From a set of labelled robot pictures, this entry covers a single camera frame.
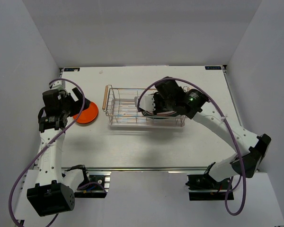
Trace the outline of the orange plate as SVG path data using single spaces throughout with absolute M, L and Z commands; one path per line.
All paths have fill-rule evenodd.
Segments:
M 89 108 L 82 111 L 81 115 L 77 119 L 79 124 L 89 124 L 96 120 L 99 114 L 98 106 L 94 102 L 90 102 Z

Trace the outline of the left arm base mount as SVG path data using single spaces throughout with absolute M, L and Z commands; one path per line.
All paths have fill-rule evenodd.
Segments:
M 84 186 L 74 193 L 75 198 L 104 199 L 108 193 L 111 172 L 90 172 L 91 184 Z

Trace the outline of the white printed plate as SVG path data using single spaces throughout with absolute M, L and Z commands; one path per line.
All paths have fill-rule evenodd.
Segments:
M 149 111 L 145 111 L 145 110 L 142 110 L 142 115 L 145 116 L 145 117 L 158 118 L 158 119 L 165 119 L 165 118 L 169 118 L 169 117 L 179 116 L 179 114 L 174 112 L 174 111 L 154 113 L 154 112 L 149 112 Z

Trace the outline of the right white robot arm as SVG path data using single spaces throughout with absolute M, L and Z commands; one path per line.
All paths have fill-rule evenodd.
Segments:
M 169 78 L 157 83 L 155 88 L 161 106 L 205 126 L 235 150 L 229 158 L 208 166 L 202 177 L 207 187 L 214 189 L 235 175 L 253 177 L 271 142 L 267 134 L 257 135 L 227 120 L 214 101 L 200 90 L 185 92 Z

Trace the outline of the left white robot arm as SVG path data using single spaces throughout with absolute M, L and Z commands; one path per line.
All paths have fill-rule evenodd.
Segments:
M 90 185 L 84 165 L 62 171 L 62 145 L 68 118 L 89 107 L 78 88 L 74 100 L 64 88 L 43 92 L 44 107 L 38 115 L 40 132 L 39 172 L 35 185 L 27 190 L 27 199 L 41 217 L 71 211 L 75 206 L 75 191 Z

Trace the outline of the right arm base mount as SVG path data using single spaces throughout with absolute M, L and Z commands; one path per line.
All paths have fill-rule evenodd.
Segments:
M 212 182 L 204 175 L 188 175 L 185 186 L 190 201 L 224 201 L 230 178 Z

